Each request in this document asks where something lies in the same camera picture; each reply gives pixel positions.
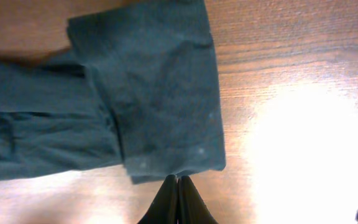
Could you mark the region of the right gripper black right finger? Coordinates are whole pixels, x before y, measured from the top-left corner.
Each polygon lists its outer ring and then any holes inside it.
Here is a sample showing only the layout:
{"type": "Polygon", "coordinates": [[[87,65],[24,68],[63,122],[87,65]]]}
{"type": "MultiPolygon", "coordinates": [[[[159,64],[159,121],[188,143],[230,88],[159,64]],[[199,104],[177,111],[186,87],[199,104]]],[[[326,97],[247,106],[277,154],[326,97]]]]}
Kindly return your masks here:
{"type": "Polygon", "coordinates": [[[218,224],[189,176],[178,180],[178,223],[218,224]]]}

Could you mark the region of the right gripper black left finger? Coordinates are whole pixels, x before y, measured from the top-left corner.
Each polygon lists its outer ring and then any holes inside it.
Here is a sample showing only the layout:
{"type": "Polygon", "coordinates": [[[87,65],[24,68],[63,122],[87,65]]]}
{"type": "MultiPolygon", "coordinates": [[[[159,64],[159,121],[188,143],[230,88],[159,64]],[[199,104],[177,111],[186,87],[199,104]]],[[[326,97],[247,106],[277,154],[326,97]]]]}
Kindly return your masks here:
{"type": "Polygon", "coordinates": [[[177,177],[168,175],[138,224],[176,224],[177,205],[177,177]]]}

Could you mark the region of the dark teal t-shirt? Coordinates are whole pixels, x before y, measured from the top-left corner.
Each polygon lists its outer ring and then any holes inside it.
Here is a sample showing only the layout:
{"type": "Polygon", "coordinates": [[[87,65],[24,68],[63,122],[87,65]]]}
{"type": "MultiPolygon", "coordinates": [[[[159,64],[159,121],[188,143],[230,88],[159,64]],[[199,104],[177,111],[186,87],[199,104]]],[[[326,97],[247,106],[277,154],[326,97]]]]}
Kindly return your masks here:
{"type": "Polygon", "coordinates": [[[0,61],[0,180],[122,164],[133,182],[226,165],[203,1],[149,1],[69,20],[71,49],[0,61]]]}

